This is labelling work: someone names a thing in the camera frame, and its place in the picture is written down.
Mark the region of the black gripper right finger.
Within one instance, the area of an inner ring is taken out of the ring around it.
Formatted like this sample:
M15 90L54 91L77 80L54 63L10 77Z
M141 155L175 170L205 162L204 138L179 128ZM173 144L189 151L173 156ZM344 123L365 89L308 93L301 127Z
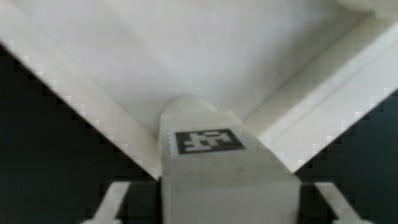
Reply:
M372 224L360 217L331 182L299 185L296 224Z

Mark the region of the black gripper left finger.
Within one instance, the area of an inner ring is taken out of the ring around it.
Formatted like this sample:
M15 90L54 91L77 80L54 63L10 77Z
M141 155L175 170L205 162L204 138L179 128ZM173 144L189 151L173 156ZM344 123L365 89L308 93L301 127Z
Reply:
M156 224L157 185L115 181L104 191L97 209L79 224Z

